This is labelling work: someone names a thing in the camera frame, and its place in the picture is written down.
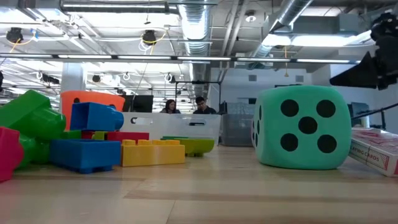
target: gray bin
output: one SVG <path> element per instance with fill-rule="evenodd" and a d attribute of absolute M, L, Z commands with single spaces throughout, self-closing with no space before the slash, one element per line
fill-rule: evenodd
<path fill-rule="evenodd" d="M 250 146 L 253 115 L 224 114 L 221 117 L 221 143 L 224 146 Z"/>

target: pink toy block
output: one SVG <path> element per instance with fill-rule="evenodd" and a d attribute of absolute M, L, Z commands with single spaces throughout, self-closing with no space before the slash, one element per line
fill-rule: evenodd
<path fill-rule="evenodd" d="M 24 150 L 19 144 L 19 131 L 0 127 L 0 182 L 11 179 L 22 162 Z"/>

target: person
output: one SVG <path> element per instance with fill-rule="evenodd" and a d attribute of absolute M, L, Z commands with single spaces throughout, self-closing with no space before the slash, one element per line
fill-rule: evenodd
<path fill-rule="evenodd" d="M 166 107 L 162 109 L 161 113 L 174 114 L 174 113 L 181 113 L 181 112 L 175 108 L 174 100 L 167 100 Z"/>
<path fill-rule="evenodd" d="M 198 109 L 193 112 L 193 114 L 217 114 L 216 110 L 206 105 L 206 101 L 203 97 L 198 96 L 195 101 Z"/>

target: computer monitor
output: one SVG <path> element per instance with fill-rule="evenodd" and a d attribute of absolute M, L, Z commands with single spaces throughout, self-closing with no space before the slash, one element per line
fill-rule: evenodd
<path fill-rule="evenodd" d="M 151 113 L 154 104 L 153 95 L 124 95 L 126 99 L 123 105 L 123 112 Z"/>

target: man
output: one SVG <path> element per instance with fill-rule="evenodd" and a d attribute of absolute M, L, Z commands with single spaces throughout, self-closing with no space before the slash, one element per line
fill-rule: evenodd
<path fill-rule="evenodd" d="M 206 101 L 203 97 L 198 96 L 195 101 L 197 103 L 198 109 L 193 112 L 193 114 L 217 114 L 216 110 L 206 105 Z"/>

